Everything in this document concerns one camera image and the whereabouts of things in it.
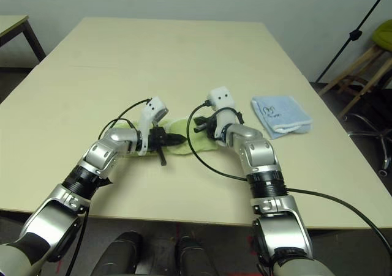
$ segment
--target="beige tabletop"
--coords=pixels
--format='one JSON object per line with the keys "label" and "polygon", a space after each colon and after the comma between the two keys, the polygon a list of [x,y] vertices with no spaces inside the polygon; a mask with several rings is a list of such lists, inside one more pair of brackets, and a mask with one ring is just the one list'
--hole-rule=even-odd
{"label": "beige tabletop", "polygon": [[[186,117],[225,85],[246,125],[268,136],[252,111],[255,95],[292,95],[313,117],[304,135],[272,144],[288,187],[337,196],[380,227],[392,227],[392,198],[337,119],[260,23],[86,18],[0,105],[0,207],[33,211],[62,182],[125,107],[158,95],[166,119]],[[138,119],[140,109],[128,117]],[[202,153],[241,175],[236,155]],[[220,177],[193,156],[126,158],[98,190],[92,215],[248,225],[246,182]],[[323,198],[293,194],[310,228],[366,226]]]}
{"label": "beige tabletop", "polygon": [[26,15],[0,15],[0,36],[21,25],[28,18]]}

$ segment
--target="black wire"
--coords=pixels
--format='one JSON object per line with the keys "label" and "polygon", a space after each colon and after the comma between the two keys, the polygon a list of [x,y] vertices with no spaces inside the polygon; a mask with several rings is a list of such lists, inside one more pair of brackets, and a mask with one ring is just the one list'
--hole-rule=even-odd
{"label": "black wire", "polygon": [[136,127],[133,125],[133,123],[132,123],[130,120],[125,119],[125,118],[116,118],[116,119],[111,120],[110,122],[108,122],[108,124],[105,125],[105,127],[104,127],[104,128],[101,130],[101,132],[99,133],[98,139],[100,140],[102,134],[104,133],[105,129],[110,125],[110,123],[114,122],[114,124],[115,124],[115,123],[116,123],[117,121],[119,121],[119,120],[127,121],[129,127],[136,130]]}
{"label": "black wire", "polygon": [[296,189],[296,188],[288,188],[287,190],[290,192],[298,192],[298,193],[304,193],[306,195],[315,195],[315,196],[319,196],[321,198],[326,198],[328,200],[335,201],[335,202],[342,204],[343,206],[349,208],[351,211],[356,213],[356,215],[358,215],[362,220],[364,220],[366,222],[366,224],[368,224],[370,226],[370,228],[372,228],[372,230],[376,233],[376,235],[382,241],[386,250],[388,250],[388,253],[390,254],[390,256],[392,256],[391,244],[388,242],[388,239],[385,237],[385,235],[381,232],[381,230],[378,229],[378,227],[373,222],[371,222],[371,220],[369,218],[367,218],[363,213],[361,213],[360,210],[358,210],[357,208],[355,208],[351,204],[346,203],[345,201],[340,200],[339,198],[335,198],[334,196],[325,195],[324,193],[320,193],[320,192],[311,192],[309,190],[302,190],[302,189]]}
{"label": "black wire", "polygon": [[228,177],[228,178],[232,178],[232,179],[236,179],[236,180],[241,180],[241,181],[246,181],[246,178],[243,177],[238,177],[238,176],[234,176],[234,175],[229,175],[223,172],[218,171],[217,169],[214,169],[213,167],[209,166],[206,162],[204,162],[202,160],[202,158],[199,157],[199,155],[196,153],[194,147],[192,146],[192,142],[190,141],[190,136],[189,136],[189,126],[190,126],[190,122],[192,120],[192,117],[194,116],[194,114],[201,108],[203,108],[204,106],[210,106],[209,101],[205,101],[203,104],[199,105],[198,107],[196,107],[196,109],[194,109],[191,114],[189,115],[188,121],[186,123],[186,138],[188,140],[188,144],[190,147],[190,150],[192,151],[192,153],[195,155],[195,157],[200,161],[200,163],[202,163],[203,165],[205,165],[208,169],[210,169],[211,171],[214,171],[217,174],[220,174],[222,176]]}
{"label": "black wire", "polygon": [[234,108],[231,108],[229,106],[225,106],[224,108],[220,108],[220,109],[216,110],[214,112],[214,114],[211,115],[210,119],[211,120],[214,119],[218,113],[220,113],[221,111],[225,111],[225,110],[229,110],[229,111],[232,111],[233,113],[235,113],[235,116],[237,116],[240,124],[245,123],[244,119],[243,119],[243,115],[240,112],[237,112]]}
{"label": "black wire", "polygon": [[[137,103],[134,103],[134,104],[133,104],[132,106],[130,106],[128,109],[126,109],[125,111],[123,111],[123,112],[117,117],[117,119],[120,120],[120,118],[123,117],[129,110],[135,108],[136,106],[139,106],[141,103],[148,103],[150,100],[151,100],[151,99],[145,99],[145,100],[141,100],[141,101],[139,101],[139,102],[137,102]],[[116,125],[116,122],[114,122],[114,123],[109,127],[109,129],[110,129],[110,128],[113,128],[113,127]]]}
{"label": "black wire", "polygon": [[[200,109],[203,108],[204,106],[209,106],[209,102],[206,101],[205,103],[199,105],[198,107],[196,107],[196,109],[194,109],[191,114],[189,115],[187,124],[186,124],[186,136],[187,136],[187,140],[188,140],[188,144],[190,147],[190,150],[192,151],[192,153],[196,156],[196,158],[203,164],[205,165],[208,169],[210,169],[211,171],[214,171],[217,174],[220,174],[222,176],[228,177],[228,178],[232,178],[232,179],[236,179],[236,180],[241,180],[241,181],[246,181],[245,178],[242,177],[238,177],[238,176],[234,176],[234,175],[229,175],[223,172],[220,172],[216,169],[214,169],[212,166],[209,166],[206,162],[204,162],[202,160],[202,158],[200,158],[198,156],[198,154],[195,152],[192,143],[190,142],[190,136],[189,136],[189,126],[190,126],[190,121],[192,120],[193,115]],[[364,220],[366,222],[366,224],[369,225],[369,227],[375,232],[375,234],[379,237],[379,239],[382,241],[384,247],[386,248],[386,250],[388,251],[390,258],[392,259],[392,247],[391,244],[389,243],[388,239],[385,237],[385,235],[381,232],[381,230],[378,229],[378,227],[369,219],[367,218],[361,211],[359,211],[357,208],[355,208],[354,206],[352,206],[349,203],[346,203],[343,200],[340,200],[339,198],[335,198],[334,196],[331,195],[326,195],[324,193],[320,193],[320,192],[312,192],[309,190],[302,190],[302,189],[297,189],[297,188],[288,188],[287,189],[289,192],[297,192],[297,193],[303,193],[306,195],[314,195],[314,196],[319,196],[321,198],[326,198],[328,200],[334,201],[336,203],[339,203],[345,207],[347,207],[348,209],[350,209],[351,211],[353,211],[354,213],[356,213],[356,215],[358,215],[362,220]]]}
{"label": "black wire", "polygon": [[85,230],[86,230],[86,226],[87,226],[89,210],[90,210],[89,207],[86,208],[85,218],[83,219],[83,226],[81,227],[78,243],[76,244],[75,251],[73,252],[73,256],[72,256],[71,262],[69,263],[66,276],[69,276],[71,274],[72,268],[74,267],[76,258],[78,256],[80,245],[81,245],[81,241],[83,240],[83,235],[85,235]]}

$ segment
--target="stool leg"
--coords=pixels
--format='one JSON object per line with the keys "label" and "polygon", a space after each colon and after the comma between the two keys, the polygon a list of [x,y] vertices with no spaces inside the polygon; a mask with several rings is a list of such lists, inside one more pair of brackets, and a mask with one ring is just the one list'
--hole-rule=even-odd
{"label": "stool leg", "polygon": [[351,72],[353,72],[358,66],[360,66],[364,62],[366,62],[369,59],[371,59],[371,57],[373,57],[374,54],[379,51],[379,49],[380,48],[377,45],[374,45],[373,47],[368,49],[347,70],[343,71],[338,77],[336,77],[333,81],[328,83],[321,91],[319,91],[318,95],[322,96],[324,93],[326,93],[331,88],[333,88],[335,85],[337,85],[338,82],[342,81],[347,75],[349,75]]}
{"label": "stool leg", "polygon": [[[358,71],[358,73],[356,73],[354,76],[361,76],[364,72],[366,72],[367,70],[369,70],[370,67],[372,67],[372,65],[374,64],[375,61],[378,60],[378,58],[384,53],[383,50],[379,50],[378,52],[376,52],[372,59],[360,70]],[[345,89],[351,85],[355,80],[351,79],[351,80],[347,80],[342,87],[337,91],[338,94],[341,94],[343,91],[345,91]]]}
{"label": "stool leg", "polygon": [[351,108],[356,104],[357,101],[360,100],[361,96],[365,94],[373,85],[375,85],[378,80],[384,75],[384,73],[392,67],[392,58],[388,59],[384,65],[381,66],[380,70],[372,77],[372,79],[365,85],[364,88],[356,95],[351,102],[345,106],[345,108],[338,114],[338,118],[343,117]]}

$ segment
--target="wooden stool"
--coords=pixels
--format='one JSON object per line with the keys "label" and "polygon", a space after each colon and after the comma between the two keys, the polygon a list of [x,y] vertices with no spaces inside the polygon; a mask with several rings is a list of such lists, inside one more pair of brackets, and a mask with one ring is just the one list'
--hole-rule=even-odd
{"label": "wooden stool", "polygon": [[[377,84],[378,80],[384,75],[386,71],[392,68],[392,55],[384,62],[384,64],[379,68],[379,70],[373,75],[373,77],[366,81],[361,78],[361,75],[369,70],[370,67],[374,64],[378,58],[384,54],[392,51],[392,20],[388,20],[381,24],[373,33],[372,36],[375,45],[373,45],[370,49],[368,49],[362,56],[360,56],[347,70],[343,71],[338,77],[336,77],[333,81],[328,83],[319,93],[321,96],[335,85],[340,85],[340,89],[338,93],[343,91],[348,92],[354,95],[354,98],[351,102],[338,114],[338,117],[343,117],[351,108],[356,104],[357,101],[360,100],[361,95],[365,94],[368,90],[370,90],[374,85]],[[349,86],[354,82],[359,82],[363,84],[363,88],[361,91],[355,91],[354,89],[349,88]]]}

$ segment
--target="office chair base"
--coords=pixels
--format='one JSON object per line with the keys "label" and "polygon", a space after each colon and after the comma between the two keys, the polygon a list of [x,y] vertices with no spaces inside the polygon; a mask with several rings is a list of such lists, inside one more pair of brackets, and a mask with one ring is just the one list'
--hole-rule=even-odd
{"label": "office chair base", "polygon": [[388,143],[392,143],[392,138],[390,135],[392,134],[392,129],[379,130],[371,121],[366,119],[364,116],[359,114],[350,113],[344,116],[343,120],[346,121],[348,117],[355,117],[359,119],[362,123],[365,123],[369,127],[369,131],[361,130],[361,131],[349,131],[347,134],[358,137],[374,137],[380,141],[382,152],[383,152],[383,161],[382,167],[377,171],[377,174],[380,177],[386,177],[389,174],[390,166],[391,166],[391,154],[390,149],[388,147]]}

